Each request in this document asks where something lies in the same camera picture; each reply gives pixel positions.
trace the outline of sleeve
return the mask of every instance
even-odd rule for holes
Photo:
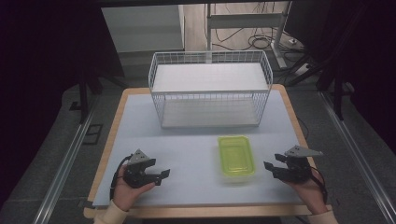
[[[308,216],[308,220],[311,224],[338,224],[332,211],[319,215]]]
[[[111,200],[105,213],[94,218],[94,224],[121,224],[127,215],[127,212],[120,210]]]

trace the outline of human hand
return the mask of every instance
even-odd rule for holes
[[[312,175],[321,183],[324,182],[323,178],[315,170],[312,170]],[[309,211],[313,215],[318,215],[329,211],[326,207],[326,204],[323,202],[323,194],[320,190],[320,187],[312,179],[309,179],[303,184],[295,184],[286,181],[284,181],[284,183],[291,186],[297,192],[298,196],[306,204]]]
[[[122,211],[127,212],[134,205],[139,195],[154,188],[155,184],[149,183],[139,189],[133,189],[122,178],[125,169],[126,165],[122,165],[119,170],[113,203]]]

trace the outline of gray floor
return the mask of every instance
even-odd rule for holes
[[[242,41],[234,39],[233,42],[239,43]],[[189,45],[190,50],[194,48],[199,49],[200,47]],[[266,52],[272,68],[277,70],[274,55],[271,51]],[[301,54],[296,53],[289,56],[296,60],[301,57]],[[147,87],[150,60],[147,61],[146,59],[149,58],[149,53],[121,54],[120,59],[125,72],[125,77],[121,80],[129,83],[132,87]],[[275,72],[275,83],[283,83],[285,78],[290,80],[292,77],[285,77],[284,73]],[[325,157],[316,159],[316,164],[326,178],[330,193],[329,203],[333,206],[334,213],[340,223],[386,223],[371,191],[367,188],[349,154],[346,143],[335,128],[325,104],[315,89],[317,78],[311,77],[295,87],[287,88],[287,91],[295,113],[301,121],[308,145],[313,149],[323,151],[325,154]],[[96,145],[82,145],[79,149],[59,200],[49,216],[49,223],[92,223],[92,220],[83,216],[83,207],[122,94],[122,89],[119,86],[105,79],[101,79],[101,82],[105,88],[99,96],[91,124],[102,124],[102,133]],[[389,197],[395,202],[395,155],[356,111],[348,97],[345,96],[343,100],[345,124]],[[9,200],[4,204],[0,212],[0,223],[33,222],[64,153],[69,148],[78,130],[79,112],[69,110],[70,105],[75,101],[78,101],[77,87],[64,93],[63,106],[58,118],[35,160],[14,189]],[[89,136],[84,139],[86,143],[91,141],[92,138]],[[192,222],[192,220],[144,220],[144,223],[165,222],[180,223]],[[282,217],[280,220],[264,218],[198,219],[192,223],[279,222],[283,224],[301,223],[295,217]]]

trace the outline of dark background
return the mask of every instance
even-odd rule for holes
[[[289,20],[296,22],[287,31],[323,61],[357,2],[294,1]],[[395,1],[372,1],[368,8],[339,63],[355,88],[352,102],[395,151]],[[0,5],[0,69],[3,204],[48,134],[64,91],[78,84],[78,72],[90,78],[95,69],[123,73],[98,6],[36,2]]]
[[[0,52],[3,204],[50,131],[64,91],[78,84],[78,74],[91,83],[98,69],[111,76],[123,72],[102,11],[89,4],[3,2]]]

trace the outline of black wire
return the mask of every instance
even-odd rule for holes
[[[318,174],[320,175],[320,177],[321,177],[322,180],[323,180],[323,186],[326,187],[326,181],[324,180],[323,174],[322,174],[317,168],[315,168],[315,167],[313,167],[313,166],[311,166],[311,168],[318,172]]]
[[[256,45],[256,42],[258,41],[265,41],[267,42],[267,45],[265,47],[259,47]],[[266,49],[271,45],[271,42],[268,41],[268,36],[266,35],[253,35],[248,38],[247,42],[256,49]]]
[[[238,33],[239,33],[241,30],[243,30],[243,29],[245,29],[245,28],[240,28],[239,30],[235,31],[232,35],[228,36],[227,38],[225,38],[225,39],[223,39],[223,40],[220,40],[219,35],[218,35],[218,29],[216,29],[216,37],[218,38],[218,41],[219,41],[220,43],[222,43],[222,42],[224,42],[224,41],[230,39],[230,38],[233,37],[234,35],[238,34]]]
[[[126,162],[126,161],[128,161],[129,159],[131,159],[132,158],[132,155],[131,156],[127,156],[127,157],[125,157],[121,162],[120,162],[120,164],[119,164],[119,167],[117,167],[117,170],[116,170],[116,172],[114,173],[114,175],[113,175],[113,180],[111,181],[111,185],[110,185],[110,200],[111,199],[113,199],[113,196],[114,196],[114,190],[115,190],[115,187],[116,187],[116,185],[117,185],[117,179],[119,178],[119,177],[121,177],[121,176],[119,176],[119,171],[120,171],[120,168],[121,168],[121,166]]]
[[[230,9],[228,9],[228,7],[227,7],[227,3],[225,4],[225,8],[227,9],[228,13],[232,14]]]
[[[247,48],[245,48],[245,49],[230,49],[230,48],[227,48],[227,47],[225,47],[225,46],[222,46],[222,45],[219,45],[219,44],[212,44],[213,46],[218,46],[218,47],[221,47],[221,48],[224,48],[224,49],[228,49],[228,50],[246,50],[246,49],[250,49],[252,46],[250,45],[249,47],[247,47]]]
[[[259,12],[260,4],[261,4],[261,2],[257,3],[257,6],[255,6],[251,12],[253,13],[254,10],[256,10],[256,9],[257,9],[257,11]]]
[[[266,5],[266,3],[267,3],[267,2],[264,2],[264,4],[262,5],[262,13],[263,13],[264,10],[265,10],[265,5]]]
[[[306,136],[304,136],[304,138],[305,138],[305,140],[308,139],[308,136],[309,136],[309,129],[308,129],[308,126],[306,126],[306,124],[303,122],[303,120],[300,119],[299,117],[297,117],[297,120],[299,120],[299,121],[303,124],[303,126],[305,127],[305,129],[306,129]]]
[[[304,224],[309,224],[309,222],[306,222],[305,220],[303,220],[301,217],[296,217],[297,219],[299,219],[302,223]]]

